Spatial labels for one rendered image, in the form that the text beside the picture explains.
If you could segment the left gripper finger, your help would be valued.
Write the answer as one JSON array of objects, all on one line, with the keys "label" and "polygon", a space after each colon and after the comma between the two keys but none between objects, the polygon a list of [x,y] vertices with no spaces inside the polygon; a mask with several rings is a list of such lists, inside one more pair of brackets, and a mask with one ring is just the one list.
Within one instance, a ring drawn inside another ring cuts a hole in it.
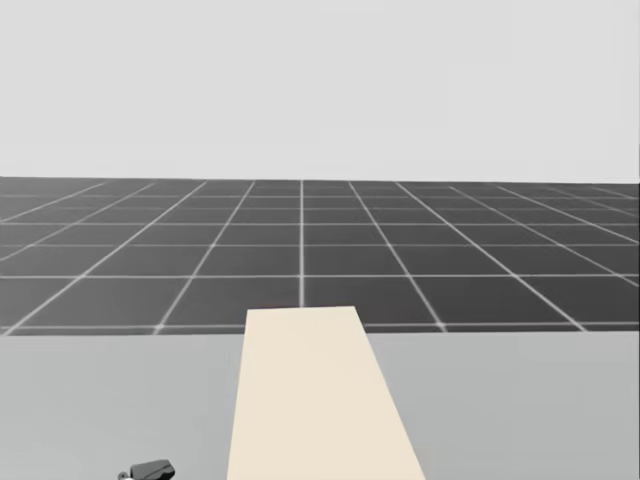
[{"label": "left gripper finger", "polygon": [[118,474],[118,480],[171,480],[176,474],[167,459],[153,460],[132,465],[128,471]]}]

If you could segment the tall board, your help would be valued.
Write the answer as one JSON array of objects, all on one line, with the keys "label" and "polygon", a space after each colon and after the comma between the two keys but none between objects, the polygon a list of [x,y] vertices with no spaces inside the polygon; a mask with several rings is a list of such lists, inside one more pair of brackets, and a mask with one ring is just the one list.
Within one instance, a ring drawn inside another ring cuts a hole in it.
[{"label": "tall board", "polygon": [[426,480],[354,307],[248,311],[226,480]]}]

